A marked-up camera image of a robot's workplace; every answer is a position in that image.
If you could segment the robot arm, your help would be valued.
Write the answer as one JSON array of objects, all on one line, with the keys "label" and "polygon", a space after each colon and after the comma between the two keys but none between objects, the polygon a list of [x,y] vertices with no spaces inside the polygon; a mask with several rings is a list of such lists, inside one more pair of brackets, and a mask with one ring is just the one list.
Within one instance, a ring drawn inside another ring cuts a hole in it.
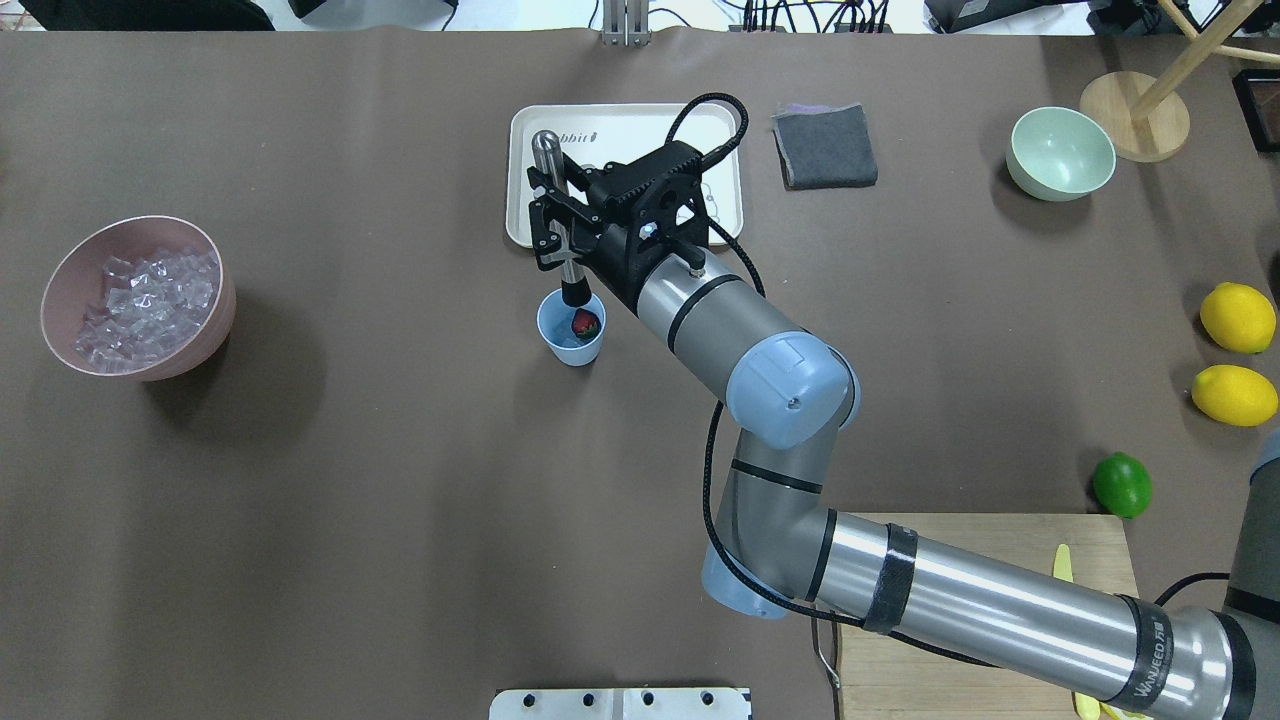
[{"label": "robot arm", "polygon": [[582,168],[532,138],[539,266],[593,273],[740,427],[707,589],[1007,669],[1157,719],[1277,716],[1277,437],[1251,473],[1219,611],[1071,584],[826,506],[837,434],[861,401],[847,360],[710,250],[701,173],[724,158],[671,140]]}]

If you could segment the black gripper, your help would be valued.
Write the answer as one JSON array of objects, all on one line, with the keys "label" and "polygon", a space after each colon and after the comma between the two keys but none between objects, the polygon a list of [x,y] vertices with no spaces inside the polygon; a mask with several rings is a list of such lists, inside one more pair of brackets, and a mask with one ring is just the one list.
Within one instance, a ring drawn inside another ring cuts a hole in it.
[{"label": "black gripper", "polygon": [[707,156],[673,140],[631,163],[604,167],[534,150],[527,219],[539,269],[575,260],[632,311],[646,278],[669,255],[703,270],[710,218],[701,177],[732,150],[727,143]]}]

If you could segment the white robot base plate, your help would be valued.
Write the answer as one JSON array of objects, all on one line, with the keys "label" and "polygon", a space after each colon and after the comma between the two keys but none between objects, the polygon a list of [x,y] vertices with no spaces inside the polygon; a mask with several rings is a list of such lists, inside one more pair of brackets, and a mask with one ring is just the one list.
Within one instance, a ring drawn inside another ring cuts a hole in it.
[{"label": "white robot base plate", "polygon": [[735,687],[616,687],[508,689],[489,719],[754,719],[749,689]]}]

